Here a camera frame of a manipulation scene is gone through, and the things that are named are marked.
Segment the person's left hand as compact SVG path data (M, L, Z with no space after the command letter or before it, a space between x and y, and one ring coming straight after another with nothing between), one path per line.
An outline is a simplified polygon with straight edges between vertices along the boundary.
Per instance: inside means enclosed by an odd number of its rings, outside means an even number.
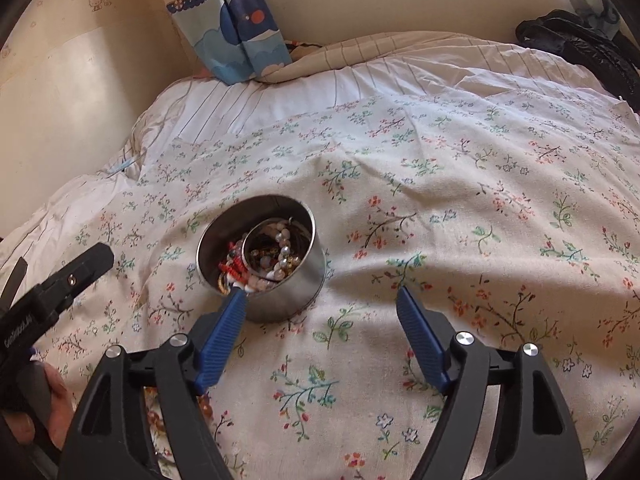
M51 393L51 413L47 430L52 443L57 448L62 448L74 417L73 396L55 367L49 363L43 363L42 367ZM36 430L34 422L27 414L2 411L1 415L19 444L32 443Z

